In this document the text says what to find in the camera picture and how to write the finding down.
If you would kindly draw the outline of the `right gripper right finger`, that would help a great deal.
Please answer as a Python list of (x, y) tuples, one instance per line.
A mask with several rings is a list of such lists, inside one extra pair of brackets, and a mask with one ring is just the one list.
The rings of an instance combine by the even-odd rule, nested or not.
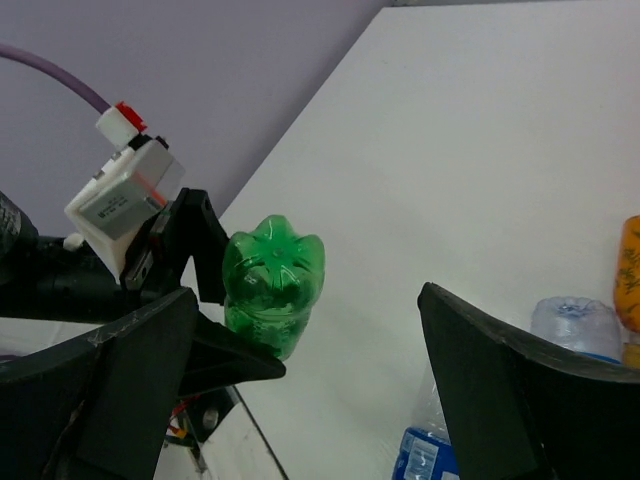
[(638, 370), (564, 349), (434, 283), (417, 304), (461, 478), (638, 478)]

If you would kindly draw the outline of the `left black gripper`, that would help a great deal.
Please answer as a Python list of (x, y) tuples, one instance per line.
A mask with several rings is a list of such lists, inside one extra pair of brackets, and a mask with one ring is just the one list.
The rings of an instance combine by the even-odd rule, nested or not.
[[(124, 316), (181, 288), (194, 261), (201, 302), (222, 305), (222, 263), (229, 237), (204, 190), (182, 188), (177, 198), (144, 222), (125, 256), (117, 296)], [(211, 321), (193, 301), (179, 306), (187, 321), (185, 364), (177, 396), (195, 397), (246, 382), (277, 380), (286, 367), (269, 349)]]

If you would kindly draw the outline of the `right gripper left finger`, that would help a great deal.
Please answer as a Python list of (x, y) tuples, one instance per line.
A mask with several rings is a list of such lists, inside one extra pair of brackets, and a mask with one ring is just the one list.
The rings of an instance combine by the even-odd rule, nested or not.
[(2, 363), (2, 478), (152, 478), (197, 313), (182, 288)]

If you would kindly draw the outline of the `green plastic bottle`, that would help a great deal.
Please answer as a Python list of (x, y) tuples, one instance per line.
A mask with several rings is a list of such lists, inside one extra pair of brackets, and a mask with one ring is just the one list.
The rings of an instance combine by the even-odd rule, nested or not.
[(320, 237), (296, 233), (283, 215), (234, 233), (222, 263), (225, 326), (287, 360), (322, 293), (325, 262)]

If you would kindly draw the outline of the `white cap water bottle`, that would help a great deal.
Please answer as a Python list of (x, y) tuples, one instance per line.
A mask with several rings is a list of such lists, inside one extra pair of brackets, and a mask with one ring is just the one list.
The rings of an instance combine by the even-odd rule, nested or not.
[(404, 431), (391, 476), (395, 480), (459, 480), (435, 377), (427, 365), (411, 424)]

